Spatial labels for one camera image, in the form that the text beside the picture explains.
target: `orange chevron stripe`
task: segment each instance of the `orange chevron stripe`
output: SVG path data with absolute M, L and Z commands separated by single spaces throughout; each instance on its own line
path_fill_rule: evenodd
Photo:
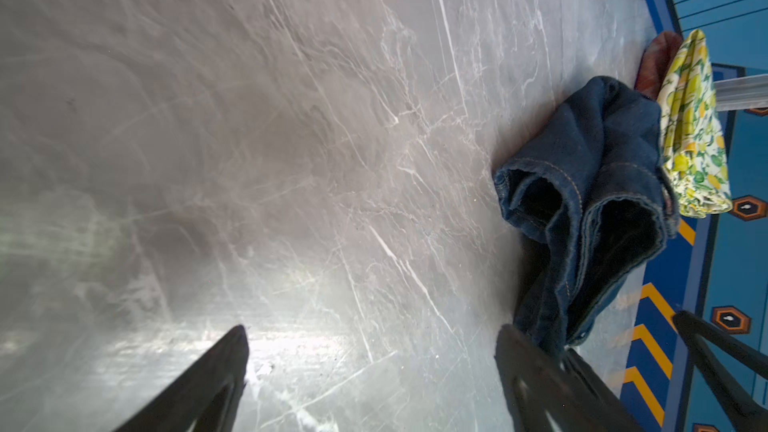
M 677 231 L 689 244 L 693 245 L 694 242 L 696 242 L 696 231 L 693 230 L 685 220 L 680 220 L 680 228 L 678 228 Z
M 672 317 L 674 317 L 674 310 L 672 310 L 672 307 L 667 303 L 667 301 L 664 299 L 664 297 L 661 296 L 658 290 L 656 290 L 656 287 L 654 287 L 653 284 L 646 284 L 643 285 L 643 289 L 640 293 L 640 300 L 643 300 L 644 298 L 649 298 L 657 309 L 659 309 L 659 312 L 664 316 L 664 318 L 667 319 L 667 322 L 670 323 L 672 326 L 672 329 L 674 329 L 675 332 L 677 332 L 677 328 L 672 323 Z
M 668 379 L 672 379 L 672 362 L 670 362 L 664 351 L 661 350 L 659 343 L 654 339 L 654 336 L 650 334 L 645 325 L 640 324 L 634 328 L 632 340 L 643 341 L 650 354 L 654 356 L 656 363 L 664 371 L 664 375 L 666 375 Z
M 646 405 L 650 409 L 650 412 L 654 415 L 654 418 L 659 423 L 659 427 L 664 425 L 664 409 L 661 408 L 661 405 L 659 404 L 659 401 L 656 400 L 654 393 L 650 391 L 648 384 L 646 384 L 643 376 L 640 375 L 638 368 L 632 367 L 627 369 L 627 372 L 624 374 L 624 383 L 628 384 L 629 382 L 633 383 L 634 386 L 638 388 L 640 396 L 643 398 Z

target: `white veining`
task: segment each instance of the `white veining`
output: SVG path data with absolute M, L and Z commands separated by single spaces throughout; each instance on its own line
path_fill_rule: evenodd
M 491 170 L 591 76 L 632 81 L 643 0 L 0 20 L 5 428 L 112 430 L 242 323 L 238 432 L 509 430 L 494 340 L 528 249 Z

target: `red cloth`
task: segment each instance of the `red cloth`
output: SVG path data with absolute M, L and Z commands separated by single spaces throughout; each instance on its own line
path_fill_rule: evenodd
M 683 36 L 668 30 L 653 39 L 643 54 L 634 89 L 649 99 L 656 100 L 670 64 L 681 45 Z

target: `yellow floral fabric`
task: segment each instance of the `yellow floral fabric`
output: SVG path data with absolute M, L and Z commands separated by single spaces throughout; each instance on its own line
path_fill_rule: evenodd
M 694 30 L 672 62 L 659 92 L 661 155 L 680 200 L 680 214 L 702 218 L 733 207 L 725 141 L 715 111 L 706 37 Z

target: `hexagon decal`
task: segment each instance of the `hexagon decal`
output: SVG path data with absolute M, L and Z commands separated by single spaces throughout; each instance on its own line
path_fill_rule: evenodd
M 733 305 L 712 309 L 712 323 L 732 335 L 748 334 L 752 319 Z
M 768 204 L 755 196 L 738 197 L 734 199 L 734 208 L 728 213 L 745 222 L 757 220 L 768 215 Z
M 760 117 L 768 116 L 768 107 L 763 107 L 762 109 L 747 109 L 746 111 Z

